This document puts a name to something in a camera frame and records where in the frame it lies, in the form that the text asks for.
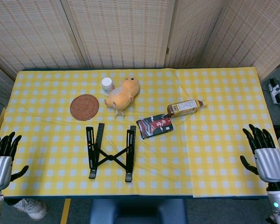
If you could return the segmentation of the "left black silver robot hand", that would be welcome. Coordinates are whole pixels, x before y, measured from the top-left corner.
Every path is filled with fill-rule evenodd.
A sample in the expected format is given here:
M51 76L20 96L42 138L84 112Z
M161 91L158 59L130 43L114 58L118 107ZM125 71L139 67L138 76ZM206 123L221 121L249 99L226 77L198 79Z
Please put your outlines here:
M22 136L15 136L15 132L0 138L0 191L7 188L10 182L22 177L28 170L26 165L18 173L12 174L14 157Z

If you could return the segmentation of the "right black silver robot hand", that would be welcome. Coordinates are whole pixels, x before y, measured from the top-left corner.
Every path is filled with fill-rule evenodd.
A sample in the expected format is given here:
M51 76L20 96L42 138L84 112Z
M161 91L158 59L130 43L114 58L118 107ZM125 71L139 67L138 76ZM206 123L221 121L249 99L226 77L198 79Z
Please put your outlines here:
M249 124L249 128L250 131L244 128L243 132L248 139L256 165L250 165L241 155L243 166L264 182L280 182L280 150L276 148L271 134L266 129L261 130L252 124Z

